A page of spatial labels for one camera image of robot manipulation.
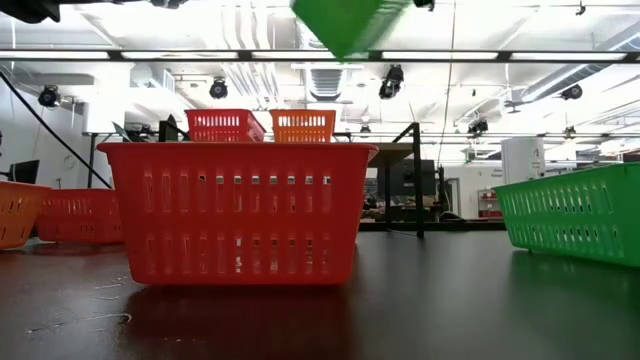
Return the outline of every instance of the fluorescent light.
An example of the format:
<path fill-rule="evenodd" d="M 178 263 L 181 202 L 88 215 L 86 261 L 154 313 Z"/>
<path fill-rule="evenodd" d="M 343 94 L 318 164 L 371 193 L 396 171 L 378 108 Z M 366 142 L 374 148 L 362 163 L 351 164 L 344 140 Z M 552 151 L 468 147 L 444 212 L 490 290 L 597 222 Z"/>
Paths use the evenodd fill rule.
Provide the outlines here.
<path fill-rule="evenodd" d="M 125 59 L 131 60 L 157 60 L 157 59 L 180 59 L 180 60 L 199 60 L 199 59 L 229 59 L 238 58 L 235 51 L 229 52 L 202 52 L 202 51 L 125 51 L 122 53 Z"/>
<path fill-rule="evenodd" d="M 492 51 L 385 51 L 382 58 L 387 60 L 492 60 L 498 56 Z"/>
<path fill-rule="evenodd" d="M 0 50 L 0 59 L 108 59 L 105 51 L 24 51 L 24 50 Z"/>
<path fill-rule="evenodd" d="M 291 64 L 293 70 L 362 70 L 361 64 L 340 64 L 340 63 L 295 63 Z"/>
<path fill-rule="evenodd" d="M 255 59 L 333 59 L 329 51 L 254 51 Z"/>
<path fill-rule="evenodd" d="M 626 53 L 514 53 L 511 58 L 514 60 L 540 60 L 540 61 L 616 61 L 627 56 Z"/>

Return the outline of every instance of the wall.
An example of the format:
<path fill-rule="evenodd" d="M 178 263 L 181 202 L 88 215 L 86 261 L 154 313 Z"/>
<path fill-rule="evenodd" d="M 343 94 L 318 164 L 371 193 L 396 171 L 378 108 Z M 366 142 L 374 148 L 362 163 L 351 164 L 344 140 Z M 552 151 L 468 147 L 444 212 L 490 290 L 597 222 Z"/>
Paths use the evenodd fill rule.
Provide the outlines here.
<path fill-rule="evenodd" d="M 459 215 L 465 219 L 478 218 L 478 190 L 503 185 L 502 166 L 450 166 L 445 167 L 444 176 L 459 179 Z"/>
<path fill-rule="evenodd" d="M 96 146 L 98 144 L 100 144 L 101 142 L 122 142 L 122 138 L 119 137 L 119 136 L 118 137 L 113 136 L 113 137 L 107 139 L 106 136 L 98 136 L 96 138 Z M 83 136 L 82 137 L 81 148 L 82 148 L 82 154 L 87 154 L 85 159 L 87 160 L 87 162 L 89 162 L 89 149 L 91 149 L 91 138 L 89 136 Z M 111 166 L 109 165 L 109 162 L 107 161 L 107 155 L 105 153 L 103 153 L 103 152 L 101 152 L 99 150 L 96 150 L 94 152 L 94 155 L 93 155 L 93 169 L 98 174 L 100 174 L 100 176 L 102 176 L 103 179 L 105 179 L 108 183 L 113 185 L 113 179 L 112 179 L 112 175 L 111 175 Z M 84 166 L 81 167 L 80 171 L 79 171 L 79 175 L 80 175 L 80 179 L 79 179 L 78 187 L 86 188 L 87 187 L 88 177 L 89 177 L 89 169 L 87 169 Z M 94 189 L 105 189 L 105 188 L 107 188 L 100 181 L 100 179 L 98 179 L 95 175 L 93 176 L 93 179 L 92 179 L 92 182 L 91 182 L 91 187 L 94 188 Z"/>
<path fill-rule="evenodd" d="M 71 111 L 58 108 L 44 109 L 37 99 L 25 92 L 22 95 L 33 106 L 46 123 L 74 150 L 82 151 L 82 128 L 84 117 L 76 114 L 72 127 Z M 0 171 L 8 171 L 12 163 L 40 160 L 37 183 L 58 188 L 78 188 L 86 186 L 79 179 L 82 164 L 58 143 L 40 123 L 28 112 L 11 90 L 0 83 L 0 130 L 3 133 L 0 146 Z M 80 152 L 88 157 L 88 152 Z"/>

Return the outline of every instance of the ceiling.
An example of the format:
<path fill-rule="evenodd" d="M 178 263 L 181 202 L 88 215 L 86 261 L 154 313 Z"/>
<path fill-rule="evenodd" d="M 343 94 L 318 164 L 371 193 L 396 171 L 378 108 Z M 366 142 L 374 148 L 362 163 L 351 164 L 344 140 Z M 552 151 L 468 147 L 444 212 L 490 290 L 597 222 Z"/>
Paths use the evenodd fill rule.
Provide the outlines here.
<path fill-rule="evenodd" d="M 65 6 L 59 24 L 46 21 L 29 25 L 1 16 L 0 46 L 11 48 L 15 42 L 17 48 L 298 49 L 306 44 L 288 8 L 289 0 L 253 3 L 256 8 L 252 8 L 248 0 L 191 0 L 179 10 L 153 8 L 145 2 Z M 440 0 L 434 12 L 408 8 L 376 47 L 385 50 L 607 50 L 602 49 L 607 40 L 640 20 L 640 0 L 583 1 L 587 10 L 582 16 L 575 15 L 578 1 L 457 0 L 455 6 L 453 3 L 453 0 Z M 388 65 L 353 64 L 344 71 L 337 104 L 318 104 L 310 96 L 313 83 L 308 77 L 310 72 L 303 70 L 307 65 L 156 63 L 152 67 L 155 73 L 166 69 L 176 79 L 181 100 L 169 109 L 179 108 L 185 102 L 198 108 L 335 108 L 341 118 L 337 125 L 340 131 L 359 131 L 363 117 L 371 123 L 373 132 L 395 133 L 413 121 L 420 121 L 421 128 L 427 132 L 466 132 L 468 122 L 474 117 L 487 118 L 489 133 L 558 133 L 569 125 L 576 125 L 580 133 L 632 133 L 638 130 L 635 122 L 640 121 L 640 112 L 636 111 L 640 103 L 635 104 L 637 99 L 633 96 L 640 85 L 636 80 L 640 73 L 638 65 L 613 65 L 585 78 L 579 83 L 584 90 L 579 100 L 565 101 L 550 96 L 518 107 L 517 113 L 503 106 L 505 100 L 511 100 L 510 90 L 536 84 L 563 65 L 401 64 L 405 77 L 403 89 L 394 99 L 380 100 L 378 90 Z M 113 65 L 20 63 L 16 64 L 16 71 L 101 77 L 108 76 L 110 66 Z M 243 94 L 229 81 L 230 76 L 237 77 L 239 73 L 255 83 L 253 92 L 246 91 L 250 95 Z M 265 81 L 261 76 L 273 77 Z M 227 77 L 230 94 L 224 100 L 213 100 L 208 94 L 214 77 Z M 269 87 L 271 90 L 277 87 L 278 96 Z M 129 115 L 136 121 L 156 122 L 161 116 L 147 116 L 150 112 L 140 108 L 147 107 L 151 113 L 158 114 L 154 108 L 166 107 L 167 103 L 157 98 L 145 101 L 140 89 L 132 98 L 136 102 L 132 106 L 135 111 Z M 612 111 L 623 105 L 624 111 Z M 500 138 L 480 138 L 472 142 L 465 138 L 445 140 L 447 144 L 441 157 L 458 160 L 464 156 L 462 150 L 469 146 L 498 149 Z M 425 138 L 424 141 L 440 140 Z M 554 148 L 550 153 L 553 156 L 554 152 L 560 153 L 558 145 L 587 150 L 601 141 L 565 143 L 564 139 L 549 139 L 548 142 L 548 148 Z M 427 156 L 435 157 L 439 147 L 439 144 L 425 144 L 424 151 Z"/>

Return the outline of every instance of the red plastic basket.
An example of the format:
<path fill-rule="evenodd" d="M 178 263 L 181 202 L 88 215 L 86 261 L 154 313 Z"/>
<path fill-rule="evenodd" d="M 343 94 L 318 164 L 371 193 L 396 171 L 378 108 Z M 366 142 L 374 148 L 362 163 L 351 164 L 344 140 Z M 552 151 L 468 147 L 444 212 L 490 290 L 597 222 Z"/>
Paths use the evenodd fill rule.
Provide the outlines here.
<path fill-rule="evenodd" d="M 0 249 L 27 242 L 42 201 L 51 188 L 0 181 Z"/>
<path fill-rule="evenodd" d="M 249 110 L 186 110 L 195 142 L 262 142 L 265 130 Z"/>
<path fill-rule="evenodd" d="M 53 190 L 36 220 L 44 241 L 122 242 L 116 192 L 108 189 Z"/>
<path fill-rule="evenodd" d="M 105 143 L 134 280 L 331 284 L 351 274 L 366 144 Z"/>
<path fill-rule="evenodd" d="M 277 143 L 329 143 L 335 110 L 271 110 Z"/>

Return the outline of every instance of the green object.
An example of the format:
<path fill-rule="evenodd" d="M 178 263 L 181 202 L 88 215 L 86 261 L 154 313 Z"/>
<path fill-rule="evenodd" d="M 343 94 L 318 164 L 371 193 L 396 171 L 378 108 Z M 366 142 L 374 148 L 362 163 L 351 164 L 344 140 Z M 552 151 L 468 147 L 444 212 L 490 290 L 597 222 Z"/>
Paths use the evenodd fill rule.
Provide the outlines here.
<path fill-rule="evenodd" d="M 640 164 L 495 190 L 513 246 L 640 266 Z"/>
<path fill-rule="evenodd" d="M 293 12 L 339 60 L 369 50 L 411 0 L 296 0 Z"/>

